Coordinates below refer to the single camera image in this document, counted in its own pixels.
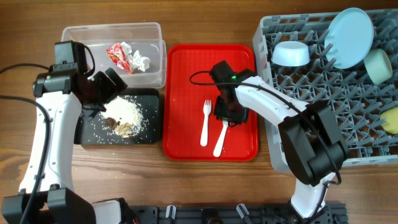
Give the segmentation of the mint green bowl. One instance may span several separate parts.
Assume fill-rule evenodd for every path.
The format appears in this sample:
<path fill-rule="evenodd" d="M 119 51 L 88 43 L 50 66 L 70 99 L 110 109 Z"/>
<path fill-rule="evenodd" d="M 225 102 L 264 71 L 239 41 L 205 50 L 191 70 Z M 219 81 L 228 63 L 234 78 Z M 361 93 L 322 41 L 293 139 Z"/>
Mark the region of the mint green bowl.
<path fill-rule="evenodd" d="M 392 66 L 383 49 L 370 50 L 364 58 L 366 71 L 375 84 L 381 84 L 392 77 Z"/>

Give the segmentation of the white rice pile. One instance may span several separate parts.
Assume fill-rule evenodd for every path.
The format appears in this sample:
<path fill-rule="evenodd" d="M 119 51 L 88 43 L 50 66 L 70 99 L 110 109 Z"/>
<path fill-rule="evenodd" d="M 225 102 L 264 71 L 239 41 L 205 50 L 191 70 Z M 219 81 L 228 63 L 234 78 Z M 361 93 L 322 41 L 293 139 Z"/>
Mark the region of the white rice pile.
<path fill-rule="evenodd" d="M 106 118 L 114 118 L 118 125 L 124 123 L 133 124 L 134 135 L 132 137 L 136 137 L 147 127 L 148 121 L 144 119 L 141 104 L 136 103 L 130 96 L 117 96 L 106 104 L 105 108 L 106 111 L 99 113 L 100 117 L 104 121 Z"/>

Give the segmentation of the white plastic spoon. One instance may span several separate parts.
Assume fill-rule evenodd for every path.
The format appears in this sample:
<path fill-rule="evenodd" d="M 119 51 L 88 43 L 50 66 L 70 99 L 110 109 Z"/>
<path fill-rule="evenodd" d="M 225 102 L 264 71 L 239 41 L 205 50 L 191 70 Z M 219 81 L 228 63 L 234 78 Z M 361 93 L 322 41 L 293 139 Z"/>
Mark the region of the white plastic spoon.
<path fill-rule="evenodd" d="M 225 139 L 225 136 L 226 136 L 226 132 L 227 132 L 228 126 L 229 126 L 228 122 L 224 120 L 223 121 L 223 128 L 221 130 L 220 136 L 219 136 L 219 138 L 218 138 L 218 140 L 216 142 L 215 148 L 213 150 L 213 156 L 214 157 L 220 157 L 220 155 L 221 155 L 221 152 L 223 150 L 224 139 Z"/>

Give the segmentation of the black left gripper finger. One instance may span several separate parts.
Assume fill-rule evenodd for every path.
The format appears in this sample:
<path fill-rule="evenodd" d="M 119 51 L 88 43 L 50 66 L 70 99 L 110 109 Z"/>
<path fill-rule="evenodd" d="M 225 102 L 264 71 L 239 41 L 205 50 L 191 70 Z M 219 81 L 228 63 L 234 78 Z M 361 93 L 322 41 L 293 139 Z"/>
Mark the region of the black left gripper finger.
<path fill-rule="evenodd" d="M 115 84 L 116 92 L 120 93 L 124 91 L 128 85 L 124 82 L 124 80 L 114 71 L 112 68 L 108 68 L 105 71 L 105 74 L 111 79 L 111 81 Z"/>
<path fill-rule="evenodd" d="M 106 108 L 101 104 L 85 105 L 81 109 L 81 119 L 83 121 L 91 121 L 99 112 L 106 111 Z"/>

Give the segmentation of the light blue bowl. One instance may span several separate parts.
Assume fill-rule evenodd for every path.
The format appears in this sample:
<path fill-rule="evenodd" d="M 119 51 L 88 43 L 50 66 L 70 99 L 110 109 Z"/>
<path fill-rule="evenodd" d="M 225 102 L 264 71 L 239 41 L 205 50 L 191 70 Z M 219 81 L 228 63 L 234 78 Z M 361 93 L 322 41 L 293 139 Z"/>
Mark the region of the light blue bowl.
<path fill-rule="evenodd" d="M 310 62 L 308 45 L 297 41 L 278 43 L 272 53 L 271 62 L 285 67 L 299 67 Z"/>

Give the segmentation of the light blue plate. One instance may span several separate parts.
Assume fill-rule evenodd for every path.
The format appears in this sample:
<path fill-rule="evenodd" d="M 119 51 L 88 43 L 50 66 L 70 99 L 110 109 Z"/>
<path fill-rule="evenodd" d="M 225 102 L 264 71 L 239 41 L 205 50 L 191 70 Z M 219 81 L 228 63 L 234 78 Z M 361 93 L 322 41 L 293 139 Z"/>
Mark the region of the light blue plate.
<path fill-rule="evenodd" d="M 331 22 L 325 37 L 327 60 L 333 66 L 346 69 L 355 66 L 368 54 L 374 38 L 370 17 L 359 8 L 341 11 Z"/>

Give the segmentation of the red snack wrapper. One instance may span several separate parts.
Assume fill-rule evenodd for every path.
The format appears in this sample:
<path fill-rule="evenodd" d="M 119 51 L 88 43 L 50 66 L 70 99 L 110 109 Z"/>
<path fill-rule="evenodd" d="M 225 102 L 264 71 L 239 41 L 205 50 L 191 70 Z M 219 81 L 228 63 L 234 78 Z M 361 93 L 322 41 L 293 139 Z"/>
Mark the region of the red snack wrapper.
<path fill-rule="evenodd" d="M 134 73 L 124 53 L 123 47 L 119 42 L 114 43 L 106 49 L 106 55 L 118 68 L 124 70 L 127 74 Z"/>

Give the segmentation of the yellow cup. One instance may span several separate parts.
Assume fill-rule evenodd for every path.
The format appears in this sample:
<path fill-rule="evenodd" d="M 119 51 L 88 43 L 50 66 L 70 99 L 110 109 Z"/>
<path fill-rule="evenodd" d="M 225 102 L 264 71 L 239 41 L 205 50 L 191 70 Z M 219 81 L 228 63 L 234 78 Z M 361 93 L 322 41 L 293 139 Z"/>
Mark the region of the yellow cup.
<path fill-rule="evenodd" d="M 398 133 L 398 107 L 385 111 L 381 114 L 381 119 L 385 122 L 382 123 L 383 129 L 391 134 Z"/>

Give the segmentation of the peanut shells pile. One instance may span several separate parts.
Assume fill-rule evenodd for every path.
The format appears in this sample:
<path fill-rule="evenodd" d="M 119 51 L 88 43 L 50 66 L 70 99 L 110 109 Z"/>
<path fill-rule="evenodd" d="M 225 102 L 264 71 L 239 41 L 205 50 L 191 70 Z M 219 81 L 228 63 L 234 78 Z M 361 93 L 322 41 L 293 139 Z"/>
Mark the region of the peanut shells pile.
<path fill-rule="evenodd" d="M 114 132 L 122 138 L 129 138 L 134 135 L 133 124 L 124 123 L 117 126 Z"/>

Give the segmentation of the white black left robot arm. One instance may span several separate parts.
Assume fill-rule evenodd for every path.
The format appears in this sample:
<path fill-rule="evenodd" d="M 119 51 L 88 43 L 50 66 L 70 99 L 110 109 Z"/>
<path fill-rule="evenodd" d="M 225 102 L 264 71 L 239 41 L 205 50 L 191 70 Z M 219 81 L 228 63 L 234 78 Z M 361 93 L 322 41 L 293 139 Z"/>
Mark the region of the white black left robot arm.
<path fill-rule="evenodd" d="M 8 223 L 132 223 L 123 198 L 89 203 L 74 192 L 72 154 L 81 116 L 94 117 L 126 83 L 112 69 L 90 75 L 57 65 L 33 84 L 37 121 L 29 166 L 15 196 L 4 197 Z"/>

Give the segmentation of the white tissue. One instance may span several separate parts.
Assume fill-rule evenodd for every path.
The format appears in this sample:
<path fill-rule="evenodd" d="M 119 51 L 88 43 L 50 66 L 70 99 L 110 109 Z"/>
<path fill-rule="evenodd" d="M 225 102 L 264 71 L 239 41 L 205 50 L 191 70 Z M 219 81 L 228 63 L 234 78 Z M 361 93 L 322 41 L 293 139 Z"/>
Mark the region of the white tissue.
<path fill-rule="evenodd" d="M 121 43 L 121 47 L 127 62 L 126 71 L 128 74 L 134 73 L 135 70 L 144 72 L 150 67 L 149 57 L 142 56 L 138 50 L 132 52 L 132 47 L 125 42 Z"/>

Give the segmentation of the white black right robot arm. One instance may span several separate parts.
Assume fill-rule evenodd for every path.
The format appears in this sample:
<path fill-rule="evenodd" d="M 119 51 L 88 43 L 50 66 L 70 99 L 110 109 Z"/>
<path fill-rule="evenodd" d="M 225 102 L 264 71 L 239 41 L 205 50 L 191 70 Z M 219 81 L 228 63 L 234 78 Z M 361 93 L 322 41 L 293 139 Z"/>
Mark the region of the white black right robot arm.
<path fill-rule="evenodd" d="M 220 63 L 207 72 L 220 91 L 214 109 L 229 127 L 245 123 L 250 110 L 279 130 L 290 171 L 297 179 L 291 205 L 306 222 L 319 215 L 329 185 L 341 184 L 340 169 L 348 147 L 331 108 L 309 104 L 274 88 L 250 69 L 235 72 Z"/>

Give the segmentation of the brown food chunk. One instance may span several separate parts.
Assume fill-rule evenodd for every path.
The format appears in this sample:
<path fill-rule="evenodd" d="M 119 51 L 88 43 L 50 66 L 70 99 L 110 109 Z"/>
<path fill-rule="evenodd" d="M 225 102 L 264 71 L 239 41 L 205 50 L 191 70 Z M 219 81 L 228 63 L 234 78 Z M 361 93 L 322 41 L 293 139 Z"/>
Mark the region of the brown food chunk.
<path fill-rule="evenodd" d="M 118 122 L 114 118 L 106 118 L 104 124 L 107 128 L 114 130 L 118 126 Z"/>

